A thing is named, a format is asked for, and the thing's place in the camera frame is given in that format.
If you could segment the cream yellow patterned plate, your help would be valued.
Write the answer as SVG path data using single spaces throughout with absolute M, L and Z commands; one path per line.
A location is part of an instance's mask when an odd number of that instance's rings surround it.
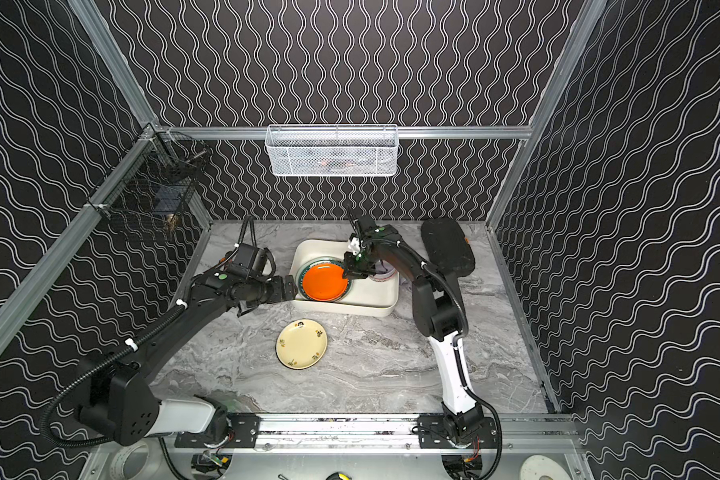
M 276 340 L 278 361 L 292 370 L 316 365 L 328 345 L 325 328 L 311 319 L 296 320 L 282 329 Z

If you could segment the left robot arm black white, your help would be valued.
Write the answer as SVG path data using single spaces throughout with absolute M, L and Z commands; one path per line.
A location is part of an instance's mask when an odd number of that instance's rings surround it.
M 173 305 L 143 334 L 107 354 L 80 360 L 77 376 L 48 404 L 41 435 L 63 448 L 189 433 L 210 445 L 229 436 L 228 409 L 207 397 L 159 399 L 151 383 L 197 333 L 230 310 L 244 316 L 295 298 L 292 276 L 277 273 L 270 249 L 259 246 L 252 217 L 222 260 L 195 275 Z

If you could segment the cream plastic bin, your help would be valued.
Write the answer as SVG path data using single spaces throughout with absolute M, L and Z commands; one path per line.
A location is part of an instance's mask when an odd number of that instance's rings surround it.
M 302 270 L 315 260 L 342 260 L 347 251 L 347 241 L 307 239 L 295 251 L 290 274 L 297 281 Z M 385 317 L 389 315 L 399 298 L 399 274 L 378 282 L 371 279 L 353 280 L 348 293 L 334 302 L 309 300 L 297 293 L 293 306 L 302 311 L 332 314 Z

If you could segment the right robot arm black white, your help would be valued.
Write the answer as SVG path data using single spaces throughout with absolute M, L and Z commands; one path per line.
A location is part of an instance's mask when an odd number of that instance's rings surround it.
M 343 257 L 343 277 L 366 279 L 377 272 L 377 263 L 386 262 L 410 283 L 412 317 L 434 351 L 442 386 L 440 436 L 454 445 L 500 448 L 499 415 L 474 391 L 464 352 L 470 325 L 459 280 L 474 271 L 476 259 L 463 229 L 452 218 L 424 221 L 422 255 L 395 227 L 380 225 L 359 210 L 349 218 L 353 233 Z

